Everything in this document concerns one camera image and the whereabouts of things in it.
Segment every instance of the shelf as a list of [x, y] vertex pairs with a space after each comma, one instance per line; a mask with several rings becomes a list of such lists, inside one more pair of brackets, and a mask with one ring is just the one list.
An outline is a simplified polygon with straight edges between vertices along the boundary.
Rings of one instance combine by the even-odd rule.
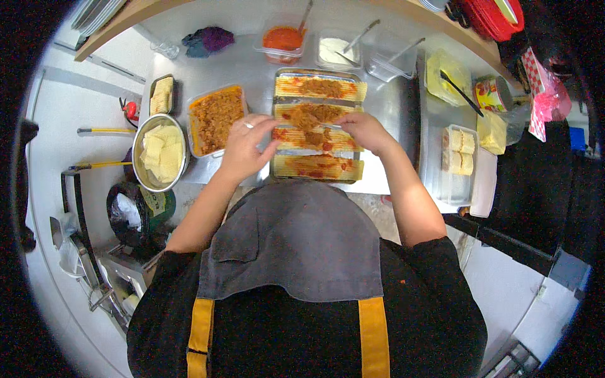
[[[103, 44], [117, 36], [124, 30], [142, 22], [161, 12], [193, 0], [130, 0], [124, 5], [109, 23], [90, 36], [88, 41], [77, 51], [74, 58], [77, 62], [84, 61]], [[500, 53], [494, 41], [486, 41], [472, 29], [464, 29], [458, 23], [452, 22], [444, 12], [433, 13], [426, 9], [418, 0], [364, 0], [369, 4], [377, 5], [406, 18], [412, 18], [466, 46], [473, 53], [481, 57], [487, 64], [502, 75], [515, 88], [521, 88], [512, 74], [500, 63]]]
[[83, 62], [90, 54], [124, 30], [159, 13], [193, 0], [129, 0], [124, 7], [80, 47], [74, 60]]

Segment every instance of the metal bowl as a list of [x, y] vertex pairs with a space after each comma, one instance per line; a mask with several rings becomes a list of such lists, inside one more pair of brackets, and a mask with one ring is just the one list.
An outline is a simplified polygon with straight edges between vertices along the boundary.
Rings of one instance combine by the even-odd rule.
[[[181, 142], [183, 143], [183, 159], [181, 160], [181, 169], [178, 171], [177, 177], [171, 183], [159, 182], [155, 176], [143, 166], [141, 161], [141, 153], [143, 152], [143, 136], [146, 132], [154, 129], [160, 125], [174, 125], [181, 130]], [[178, 124], [177, 120], [167, 114], [156, 114], [149, 117], [141, 126], [137, 134], [134, 136], [134, 143], [132, 144], [132, 168], [134, 174], [141, 185], [149, 190], [150, 192], [165, 192], [172, 188], [183, 175], [187, 165], [189, 164], [189, 150], [187, 145], [187, 139], [183, 128]]]

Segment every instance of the red checkered paper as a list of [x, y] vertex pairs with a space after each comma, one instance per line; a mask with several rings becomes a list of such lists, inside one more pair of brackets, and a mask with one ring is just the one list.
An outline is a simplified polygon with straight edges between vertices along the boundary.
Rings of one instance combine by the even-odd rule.
[[529, 121], [529, 132], [542, 142], [546, 142], [544, 121], [540, 119], [534, 106], [534, 98], [538, 94], [546, 91], [544, 85], [546, 70], [542, 67], [542, 64], [538, 62], [538, 59], [536, 59], [531, 47], [521, 55], [521, 61], [523, 62], [523, 67], [525, 68], [525, 73], [527, 74], [529, 87], [531, 89], [532, 109], [531, 119]]

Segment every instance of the hand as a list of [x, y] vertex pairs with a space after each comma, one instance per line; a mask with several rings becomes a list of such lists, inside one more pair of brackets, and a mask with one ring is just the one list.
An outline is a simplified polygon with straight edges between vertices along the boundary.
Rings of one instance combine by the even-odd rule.
[[334, 122], [351, 134], [355, 142], [380, 156], [390, 146], [398, 145], [378, 120], [368, 113], [349, 113]]
[[227, 138], [223, 162], [219, 169], [220, 176], [239, 185], [246, 177], [260, 171], [275, 155], [280, 142], [276, 140], [270, 142], [263, 152], [257, 149], [257, 145], [279, 124], [272, 117], [264, 114], [249, 114], [235, 121]]

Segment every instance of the white sauce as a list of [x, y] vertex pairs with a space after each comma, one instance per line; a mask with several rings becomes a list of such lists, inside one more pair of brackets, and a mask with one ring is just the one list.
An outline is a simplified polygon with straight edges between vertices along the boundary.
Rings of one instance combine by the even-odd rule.
[[[328, 63], [337, 63], [350, 66], [351, 63], [347, 62], [342, 56], [336, 54], [334, 51], [342, 53], [343, 49], [348, 45], [347, 41], [343, 41], [340, 38], [322, 38], [319, 40], [319, 57]], [[347, 58], [355, 61], [353, 55], [353, 49], [349, 49], [346, 54], [343, 54]]]

